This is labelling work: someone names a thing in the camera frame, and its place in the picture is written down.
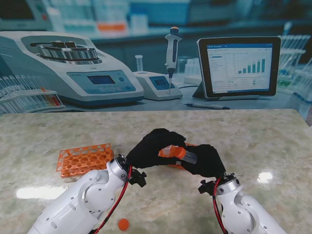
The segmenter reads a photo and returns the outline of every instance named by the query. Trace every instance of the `orange bottle cap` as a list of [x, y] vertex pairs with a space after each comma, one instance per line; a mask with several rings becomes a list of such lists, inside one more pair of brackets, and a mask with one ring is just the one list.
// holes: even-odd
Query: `orange bottle cap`
[[122, 231], [127, 230], [129, 228], [129, 221], [125, 218], [121, 219], [118, 223], [118, 227]]

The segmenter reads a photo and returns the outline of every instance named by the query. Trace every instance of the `centrifuge display screen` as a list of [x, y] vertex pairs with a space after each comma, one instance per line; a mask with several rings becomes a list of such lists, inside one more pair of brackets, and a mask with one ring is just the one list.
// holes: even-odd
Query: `centrifuge display screen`
[[93, 84], [115, 84], [110, 76], [88, 76]]
[[156, 83], [157, 85], [165, 85], [165, 84], [166, 84], [165, 81], [164, 81], [163, 79], [157, 79], [157, 80], [155, 80], [155, 83]]

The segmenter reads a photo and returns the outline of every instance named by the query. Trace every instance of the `marble countertop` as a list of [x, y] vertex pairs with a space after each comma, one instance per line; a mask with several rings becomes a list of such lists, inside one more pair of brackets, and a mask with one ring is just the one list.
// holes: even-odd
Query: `marble countertop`
[[[312, 229], [312, 130], [293, 110], [202, 110], [7, 114], [0, 117], [0, 233], [24, 234], [75, 178], [61, 179], [61, 149], [111, 143], [125, 155], [154, 128], [188, 143], [215, 146], [234, 172], [288, 234]], [[147, 185], [128, 186], [100, 233], [219, 234], [202, 177], [159, 166], [144, 170]]]

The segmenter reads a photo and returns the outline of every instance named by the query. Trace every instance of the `digital display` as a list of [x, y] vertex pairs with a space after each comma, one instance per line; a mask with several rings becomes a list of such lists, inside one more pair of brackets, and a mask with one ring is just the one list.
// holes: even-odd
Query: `digital display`
[[155, 83], [156, 83], [157, 85], [165, 85], [165, 84], [166, 84], [165, 81], [164, 81], [163, 79], [156, 79], [156, 80], [155, 80]]
[[0, 0], [2, 20], [33, 20], [34, 15], [26, 0]]
[[88, 76], [93, 84], [115, 84], [110, 76]]
[[272, 43], [208, 45], [213, 93], [268, 91]]

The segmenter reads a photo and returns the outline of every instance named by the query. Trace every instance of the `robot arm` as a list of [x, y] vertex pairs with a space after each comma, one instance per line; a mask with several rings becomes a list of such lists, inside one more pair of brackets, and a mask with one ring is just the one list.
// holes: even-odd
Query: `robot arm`
[[55, 199], [40, 214], [28, 234], [88, 234], [115, 201], [128, 169], [122, 158], [107, 163], [106, 170], [92, 170]]
[[[202, 182], [201, 193], [211, 193], [214, 183]], [[229, 234], [286, 234], [272, 216], [252, 197], [242, 193], [243, 186], [234, 174], [225, 176], [216, 190], [222, 204], [222, 223]]]

